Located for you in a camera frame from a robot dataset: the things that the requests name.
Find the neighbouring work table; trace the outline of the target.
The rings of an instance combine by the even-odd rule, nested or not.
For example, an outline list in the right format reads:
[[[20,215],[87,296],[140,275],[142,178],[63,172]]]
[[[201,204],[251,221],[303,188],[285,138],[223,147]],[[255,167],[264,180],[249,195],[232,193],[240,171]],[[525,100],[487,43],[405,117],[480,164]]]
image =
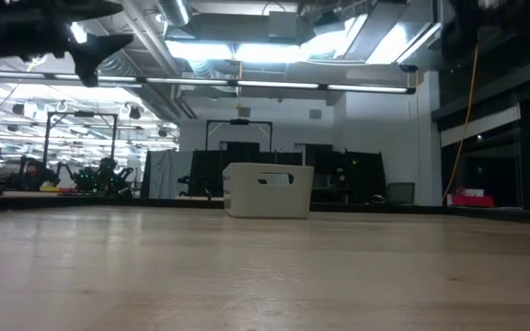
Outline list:
[[[178,207],[183,200],[127,199],[94,196],[0,196],[0,211],[86,206]]]

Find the background robot with green lights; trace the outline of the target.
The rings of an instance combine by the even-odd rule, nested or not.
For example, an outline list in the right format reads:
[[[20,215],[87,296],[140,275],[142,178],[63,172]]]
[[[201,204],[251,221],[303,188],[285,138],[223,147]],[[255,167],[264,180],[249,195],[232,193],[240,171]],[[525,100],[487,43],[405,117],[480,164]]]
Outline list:
[[[115,159],[104,157],[97,168],[86,166],[77,173],[70,172],[70,178],[74,181],[77,192],[130,199],[133,197],[133,192],[127,178],[133,172],[133,168],[124,167],[116,173],[117,166]]]

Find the white plastic bin with handle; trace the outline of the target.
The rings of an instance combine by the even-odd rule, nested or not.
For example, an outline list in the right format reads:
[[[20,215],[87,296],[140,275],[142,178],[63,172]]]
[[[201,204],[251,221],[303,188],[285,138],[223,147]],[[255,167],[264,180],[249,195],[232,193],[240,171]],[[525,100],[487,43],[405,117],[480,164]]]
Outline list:
[[[313,179],[312,166],[231,163],[223,170],[225,212],[236,218],[304,219]]]

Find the long ceiling light bar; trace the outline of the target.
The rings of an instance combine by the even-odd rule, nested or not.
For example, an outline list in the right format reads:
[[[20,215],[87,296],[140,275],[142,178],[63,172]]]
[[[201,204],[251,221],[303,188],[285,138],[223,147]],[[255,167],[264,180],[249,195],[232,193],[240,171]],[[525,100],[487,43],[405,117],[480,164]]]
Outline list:
[[[143,77],[143,76],[111,76],[102,75],[93,81],[83,83],[76,74],[54,74],[40,72],[9,72],[0,71],[0,81],[18,81],[21,83],[51,83],[59,85],[82,85],[87,87],[99,86],[126,86],[141,87],[143,85],[170,85],[170,86],[209,86],[233,88],[277,88],[295,90],[313,90],[350,93],[374,93],[390,95],[413,95],[415,87],[408,86],[373,86],[373,85],[347,85],[347,84],[321,84],[301,82],[277,82],[246,79],[202,79],[202,78],[176,78],[176,77]]]

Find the grey office chair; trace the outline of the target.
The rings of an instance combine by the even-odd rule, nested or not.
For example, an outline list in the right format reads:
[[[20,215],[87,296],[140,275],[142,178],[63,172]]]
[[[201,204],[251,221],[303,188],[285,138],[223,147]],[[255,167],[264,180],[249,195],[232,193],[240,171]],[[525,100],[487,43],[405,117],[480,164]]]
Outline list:
[[[390,183],[386,188],[387,200],[392,204],[411,205],[415,201],[415,184],[412,182]]]

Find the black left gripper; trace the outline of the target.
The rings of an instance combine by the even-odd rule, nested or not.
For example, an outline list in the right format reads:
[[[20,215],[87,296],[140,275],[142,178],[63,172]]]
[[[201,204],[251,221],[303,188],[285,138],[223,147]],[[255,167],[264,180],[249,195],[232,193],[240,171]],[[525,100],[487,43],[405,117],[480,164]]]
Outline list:
[[[122,11],[122,5],[110,0],[0,0],[0,58],[16,56],[26,62],[48,53],[63,58],[68,43],[80,82],[97,87],[98,67],[133,42],[133,35],[87,33],[87,41],[78,43],[69,40],[66,23]]]

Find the grey curtain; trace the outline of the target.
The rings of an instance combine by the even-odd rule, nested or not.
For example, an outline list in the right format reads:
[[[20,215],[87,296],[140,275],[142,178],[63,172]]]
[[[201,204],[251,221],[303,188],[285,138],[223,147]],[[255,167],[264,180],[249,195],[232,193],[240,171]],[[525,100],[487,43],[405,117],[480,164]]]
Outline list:
[[[146,154],[141,188],[142,199],[172,200],[186,190],[178,183],[191,170],[193,152],[150,151]]]

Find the black rig frame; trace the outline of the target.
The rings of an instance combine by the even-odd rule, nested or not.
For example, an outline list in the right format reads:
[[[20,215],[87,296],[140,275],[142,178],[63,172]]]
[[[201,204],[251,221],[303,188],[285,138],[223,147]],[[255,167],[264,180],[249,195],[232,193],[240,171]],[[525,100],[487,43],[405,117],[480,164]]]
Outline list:
[[[204,150],[209,148],[209,139],[210,139],[210,126],[213,123],[219,124],[229,124],[229,125],[267,125],[269,127],[269,152],[273,151],[272,138],[273,138],[273,122],[272,121],[256,121],[256,120],[246,120],[246,119],[232,119],[232,120],[206,120],[205,122],[205,133],[204,133]]]
[[[116,138],[117,138],[117,132],[118,132],[118,120],[119,116],[117,114],[109,114],[109,113],[96,113],[94,111],[89,110],[76,110],[73,112],[48,112],[47,113],[47,121],[45,126],[45,135],[44,135],[44,145],[43,145],[43,154],[42,154],[42,162],[46,166],[48,164],[48,152],[49,152],[49,144],[50,144],[50,135],[51,135],[51,129],[53,126],[61,122],[63,119],[65,119],[67,116],[74,116],[76,118],[94,118],[94,117],[101,117],[102,119],[105,119],[106,117],[112,117],[113,123],[111,124],[112,128],[112,136],[111,136],[111,145],[110,145],[110,157],[113,158],[115,156],[115,149],[116,149]]]

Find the black cabinet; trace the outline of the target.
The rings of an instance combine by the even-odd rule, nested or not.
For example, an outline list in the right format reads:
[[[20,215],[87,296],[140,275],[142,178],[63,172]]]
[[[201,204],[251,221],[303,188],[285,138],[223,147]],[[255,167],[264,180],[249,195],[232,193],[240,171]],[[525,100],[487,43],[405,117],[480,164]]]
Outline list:
[[[331,145],[308,144],[305,164],[314,167],[313,203],[365,204],[386,195],[381,153],[335,151]]]

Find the red box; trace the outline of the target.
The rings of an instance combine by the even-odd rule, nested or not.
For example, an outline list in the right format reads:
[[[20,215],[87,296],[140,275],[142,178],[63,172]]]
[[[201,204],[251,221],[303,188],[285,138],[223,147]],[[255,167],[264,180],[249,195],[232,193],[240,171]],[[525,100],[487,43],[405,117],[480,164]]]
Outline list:
[[[448,207],[477,207],[494,208],[492,196],[488,196],[481,188],[456,188],[453,193],[446,195]]]

